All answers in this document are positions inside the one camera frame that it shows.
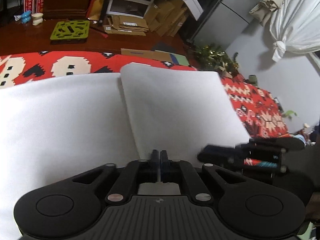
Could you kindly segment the white sweatshirt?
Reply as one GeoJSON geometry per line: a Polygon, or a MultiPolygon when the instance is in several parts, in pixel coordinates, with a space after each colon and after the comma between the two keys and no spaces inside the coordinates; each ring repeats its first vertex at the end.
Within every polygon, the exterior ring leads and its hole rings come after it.
{"type": "Polygon", "coordinates": [[[199,166],[204,146],[248,141],[216,72],[130,63],[2,89],[1,239],[20,236],[14,206],[33,189],[155,149],[199,166]]]}

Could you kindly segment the red Christmas pattern tablecloth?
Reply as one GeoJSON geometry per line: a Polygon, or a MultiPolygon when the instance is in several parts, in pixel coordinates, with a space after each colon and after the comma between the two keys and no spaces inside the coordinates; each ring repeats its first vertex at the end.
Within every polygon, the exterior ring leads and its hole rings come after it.
{"type": "MultiPolygon", "coordinates": [[[[41,51],[1,56],[1,88],[51,77],[76,74],[118,73],[129,63],[172,70],[196,68],[187,63],[172,63],[137,56],[91,51],[41,51]]],[[[287,125],[272,94],[245,83],[241,76],[221,78],[241,122],[253,137],[287,137],[287,125]]]]}

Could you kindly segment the dark green gift box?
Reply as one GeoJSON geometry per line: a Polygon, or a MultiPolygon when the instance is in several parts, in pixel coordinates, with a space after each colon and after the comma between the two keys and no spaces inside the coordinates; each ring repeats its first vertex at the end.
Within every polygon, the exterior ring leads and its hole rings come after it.
{"type": "Polygon", "coordinates": [[[248,76],[248,83],[250,83],[251,85],[258,87],[258,79],[256,75],[249,75],[248,76]]]}

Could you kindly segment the Christmas garland with ornaments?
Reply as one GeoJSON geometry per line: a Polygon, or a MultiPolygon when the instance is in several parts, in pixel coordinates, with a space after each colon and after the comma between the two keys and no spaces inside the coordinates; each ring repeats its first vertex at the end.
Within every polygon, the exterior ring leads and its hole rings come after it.
{"type": "Polygon", "coordinates": [[[238,52],[229,56],[221,46],[214,43],[205,46],[193,45],[191,51],[200,70],[228,73],[231,77],[239,73],[238,52]]]}

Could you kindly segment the Mianshu flattened cardboard box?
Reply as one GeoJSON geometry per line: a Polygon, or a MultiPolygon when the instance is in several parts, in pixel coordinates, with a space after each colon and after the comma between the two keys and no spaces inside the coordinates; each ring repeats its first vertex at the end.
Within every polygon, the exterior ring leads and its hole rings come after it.
{"type": "Polygon", "coordinates": [[[136,49],[124,49],[121,48],[121,54],[126,56],[137,56],[146,59],[167,61],[173,64],[179,64],[183,66],[189,66],[187,58],[180,54],[170,53],[166,51],[151,51],[151,50],[136,50],[136,49]]]}

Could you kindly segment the silver refrigerator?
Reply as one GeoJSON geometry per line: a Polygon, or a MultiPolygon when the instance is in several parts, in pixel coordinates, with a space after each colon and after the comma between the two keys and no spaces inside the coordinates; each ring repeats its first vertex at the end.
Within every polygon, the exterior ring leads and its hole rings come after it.
{"type": "Polygon", "coordinates": [[[193,36],[198,46],[215,44],[227,49],[251,23],[249,11],[260,0],[218,0],[193,36]]]}

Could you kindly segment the white knotted curtain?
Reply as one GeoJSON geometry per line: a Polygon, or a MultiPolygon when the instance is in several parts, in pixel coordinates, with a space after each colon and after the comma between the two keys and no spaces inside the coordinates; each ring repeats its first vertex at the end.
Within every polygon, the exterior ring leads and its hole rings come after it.
{"type": "Polygon", "coordinates": [[[269,31],[274,62],[287,51],[298,55],[319,51],[319,0],[284,0],[271,17],[269,31]]]}

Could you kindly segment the stack of flattened cardboard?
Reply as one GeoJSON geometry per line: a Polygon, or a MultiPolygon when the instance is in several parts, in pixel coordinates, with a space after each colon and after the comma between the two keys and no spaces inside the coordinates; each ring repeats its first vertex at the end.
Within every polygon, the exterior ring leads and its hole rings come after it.
{"type": "Polygon", "coordinates": [[[199,20],[203,9],[198,0],[159,0],[143,18],[112,15],[104,26],[107,33],[144,36],[147,31],[174,37],[188,18],[199,20]]]}

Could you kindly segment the cream ceramic pot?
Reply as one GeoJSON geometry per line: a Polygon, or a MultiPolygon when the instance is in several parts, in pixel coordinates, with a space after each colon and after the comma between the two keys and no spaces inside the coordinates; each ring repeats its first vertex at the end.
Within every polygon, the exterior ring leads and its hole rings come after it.
{"type": "Polygon", "coordinates": [[[38,12],[31,15],[33,26],[37,26],[43,22],[43,13],[38,12]]]}

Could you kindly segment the blue ceramic figurine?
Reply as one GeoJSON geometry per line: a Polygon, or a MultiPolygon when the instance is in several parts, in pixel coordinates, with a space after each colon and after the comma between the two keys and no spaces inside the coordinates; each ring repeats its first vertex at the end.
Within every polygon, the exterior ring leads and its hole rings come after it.
{"type": "Polygon", "coordinates": [[[21,15],[14,16],[15,21],[21,21],[23,24],[28,23],[31,20],[31,11],[28,10],[21,15]]]}

